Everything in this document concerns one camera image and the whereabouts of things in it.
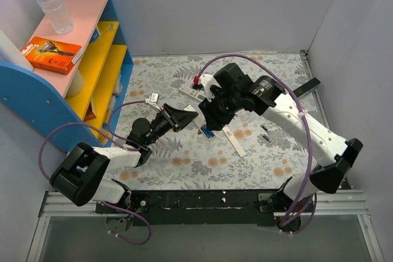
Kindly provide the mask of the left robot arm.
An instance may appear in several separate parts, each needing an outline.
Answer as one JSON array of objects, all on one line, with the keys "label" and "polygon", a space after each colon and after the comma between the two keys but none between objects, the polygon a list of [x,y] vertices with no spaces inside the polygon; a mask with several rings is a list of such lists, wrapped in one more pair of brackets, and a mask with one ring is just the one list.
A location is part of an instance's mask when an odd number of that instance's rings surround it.
[{"label": "left robot arm", "polygon": [[195,111],[164,104],[152,121],[138,118],[133,122],[125,147],[92,147],[81,142],[51,175],[50,184],[77,206],[106,202],[116,212],[126,212],[131,207],[131,190],[118,180],[106,180],[105,173],[142,166],[152,154],[150,145],[168,131],[183,130],[197,116]]}]

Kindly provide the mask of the white remote battery cover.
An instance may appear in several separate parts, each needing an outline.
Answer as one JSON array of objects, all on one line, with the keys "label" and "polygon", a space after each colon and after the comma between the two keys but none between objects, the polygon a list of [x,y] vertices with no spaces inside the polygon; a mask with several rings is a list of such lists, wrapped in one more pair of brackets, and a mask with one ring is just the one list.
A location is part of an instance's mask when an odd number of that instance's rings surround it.
[{"label": "white remote battery cover", "polygon": [[237,141],[236,137],[231,132],[229,127],[224,126],[222,131],[228,141],[231,143],[232,147],[235,149],[236,153],[239,155],[239,157],[244,157],[246,155],[246,152],[243,150],[242,146],[240,146],[239,142]]}]

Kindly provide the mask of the blue battery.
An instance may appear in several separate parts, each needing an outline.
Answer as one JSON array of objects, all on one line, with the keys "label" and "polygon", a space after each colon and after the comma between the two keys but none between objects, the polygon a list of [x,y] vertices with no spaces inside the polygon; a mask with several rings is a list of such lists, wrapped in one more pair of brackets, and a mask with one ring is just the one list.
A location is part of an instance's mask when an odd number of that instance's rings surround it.
[{"label": "blue battery", "polygon": [[204,133],[205,133],[205,135],[207,136],[207,138],[212,138],[212,137],[214,137],[214,133],[212,132],[212,131],[209,131],[209,130],[205,130],[204,131]]},{"label": "blue battery", "polygon": [[208,139],[214,137],[214,133],[213,133],[212,131],[207,130],[207,129],[204,128],[204,127],[201,127],[201,132],[202,132]]}]

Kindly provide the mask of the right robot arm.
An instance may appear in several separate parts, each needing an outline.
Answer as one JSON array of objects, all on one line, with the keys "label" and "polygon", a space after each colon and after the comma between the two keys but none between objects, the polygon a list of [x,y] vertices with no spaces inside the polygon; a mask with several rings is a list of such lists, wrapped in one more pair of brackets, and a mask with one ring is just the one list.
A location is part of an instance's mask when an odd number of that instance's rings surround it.
[{"label": "right robot arm", "polygon": [[278,195],[282,210],[292,211],[317,191],[334,194],[352,168],[363,144],[357,138],[345,139],[327,129],[310,114],[300,112],[294,98],[267,75],[256,81],[237,64],[230,63],[215,75],[194,78],[194,88],[203,89],[200,103],[207,128],[220,131],[239,110],[255,112],[273,122],[304,147],[311,147],[317,164],[310,175],[291,178]]}]

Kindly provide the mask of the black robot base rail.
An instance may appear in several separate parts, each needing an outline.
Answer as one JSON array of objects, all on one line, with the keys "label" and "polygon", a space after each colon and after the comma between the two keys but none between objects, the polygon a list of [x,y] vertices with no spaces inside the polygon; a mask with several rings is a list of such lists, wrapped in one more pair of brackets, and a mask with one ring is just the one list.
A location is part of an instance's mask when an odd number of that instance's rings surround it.
[{"label": "black robot base rail", "polygon": [[282,226],[290,205],[275,189],[139,190],[122,207],[151,225],[256,225],[294,233],[302,227],[295,212],[295,220]]}]

